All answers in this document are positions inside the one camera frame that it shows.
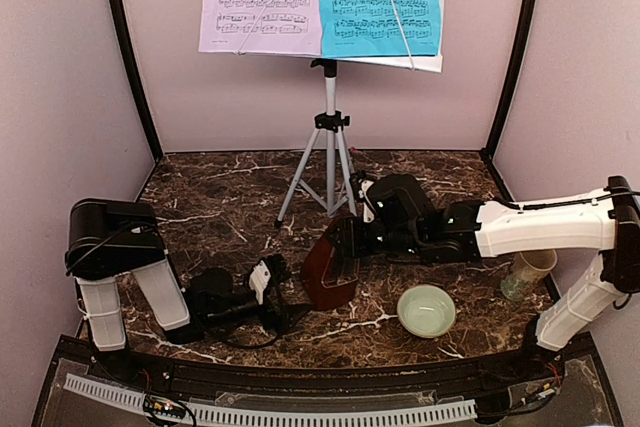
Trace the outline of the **dark red wooden metronome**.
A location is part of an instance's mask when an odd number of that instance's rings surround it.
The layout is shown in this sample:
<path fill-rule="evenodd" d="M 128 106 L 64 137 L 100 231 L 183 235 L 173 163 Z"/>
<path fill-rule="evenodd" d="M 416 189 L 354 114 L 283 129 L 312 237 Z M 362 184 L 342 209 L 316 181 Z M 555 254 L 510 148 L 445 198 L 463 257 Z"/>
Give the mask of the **dark red wooden metronome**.
<path fill-rule="evenodd" d="M 348 304 L 355 296 L 357 269 L 347 274 L 344 268 L 356 267 L 351 259 L 344 259 L 334 245 L 331 235 L 345 225 L 349 216 L 334 218 L 307 254 L 300 271 L 300 280 L 312 309 L 329 311 Z"/>

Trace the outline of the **light blue music stand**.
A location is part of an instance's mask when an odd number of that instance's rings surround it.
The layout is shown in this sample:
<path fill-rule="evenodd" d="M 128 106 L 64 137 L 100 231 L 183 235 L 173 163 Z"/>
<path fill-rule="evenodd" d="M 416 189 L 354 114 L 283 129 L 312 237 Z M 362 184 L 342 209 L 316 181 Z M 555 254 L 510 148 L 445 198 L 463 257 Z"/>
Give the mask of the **light blue music stand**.
<path fill-rule="evenodd" d="M 364 57 L 364 58 L 325 58 L 322 52 L 312 58 L 314 66 L 321 67 L 324 72 L 325 109 L 314 119 L 314 129 L 291 180 L 275 224 L 282 225 L 295 191 L 304 189 L 325 210 L 328 216 L 334 216 L 341 206 L 348 206 L 354 211 L 355 199 L 348 183 L 338 185 L 336 175 L 349 177 L 354 167 L 347 150 L 344 130 L 349 124 L 347 116 L 337 108 L 336 85 L 338 63 L 341 60 L 363 60 L 381 62 L 384 65 L 398 64 L 411 70 L 421 69 L 421 60 L 433 58 L 436 63 L 442 61 L 440 53 L 436 56 L 398 56 L 398 57 Z"/>

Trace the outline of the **blue sheet music page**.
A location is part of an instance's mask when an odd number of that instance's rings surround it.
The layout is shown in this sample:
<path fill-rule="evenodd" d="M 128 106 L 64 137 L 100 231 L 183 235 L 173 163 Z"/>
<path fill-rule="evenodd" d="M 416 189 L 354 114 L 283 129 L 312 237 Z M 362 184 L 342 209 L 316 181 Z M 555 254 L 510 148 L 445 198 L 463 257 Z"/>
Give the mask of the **blue sheet music page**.
<path fill-rule="evenodd" d="M 440 0 L 319 0 L 325 58 L 436 56 Z"/>

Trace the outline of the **purple sheet music page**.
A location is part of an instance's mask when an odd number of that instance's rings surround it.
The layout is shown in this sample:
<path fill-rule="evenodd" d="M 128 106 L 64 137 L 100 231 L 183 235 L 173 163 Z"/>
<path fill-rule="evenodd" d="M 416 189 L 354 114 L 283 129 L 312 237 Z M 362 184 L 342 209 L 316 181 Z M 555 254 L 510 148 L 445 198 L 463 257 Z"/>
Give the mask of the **purple sheet music page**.
<path fill-rule="evenodd" d="M 321 54 L 319 0 L 202 0 L 201 53 Z"/>

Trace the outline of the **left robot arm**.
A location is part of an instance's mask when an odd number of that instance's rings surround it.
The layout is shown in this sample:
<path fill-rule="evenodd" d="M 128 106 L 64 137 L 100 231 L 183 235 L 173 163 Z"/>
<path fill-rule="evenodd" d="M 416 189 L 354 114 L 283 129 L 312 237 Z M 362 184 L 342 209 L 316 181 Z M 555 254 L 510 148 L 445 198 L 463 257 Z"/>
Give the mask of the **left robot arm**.
<path fill-rule="evenodd" d="M 70 211 L 67 275 L 74 278 L 101 364 L 120 383 L 141 374 L 140 359 L 126 348 L 117 279 L 134 277 L 166 339 L 189 344 L 212 335 L 225 344 L 239 326 L 258 320 L 277 338 L 307 315 L 308 304 L 289 304 L 281 285 L 290 277 L 276 254 L 251 267 L 241 286 L 212 267 L 183 285 L 147 203 L 83 199 Z"/>

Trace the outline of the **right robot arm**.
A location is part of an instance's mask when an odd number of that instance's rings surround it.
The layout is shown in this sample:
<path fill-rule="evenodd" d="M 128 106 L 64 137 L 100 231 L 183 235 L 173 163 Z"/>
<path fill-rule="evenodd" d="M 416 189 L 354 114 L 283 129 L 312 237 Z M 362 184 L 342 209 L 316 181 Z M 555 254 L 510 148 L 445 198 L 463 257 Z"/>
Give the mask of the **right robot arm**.
<path fill-rule="evenodd" d="M 466 200 L 434 207 L 408 174 L 357 176 L 360 217 L 326 231 L 334 263 L 386 254 L 426 264 L 475 262 L 516 252 L 592 249 L 585 273 L 537 318 L 533 342 L 516 352 L 510 371 L 534 379 L 576 333 L 624 296 L 639 291 L 639 203 L 622 176 L 602 189 L 531 202 Z"/>

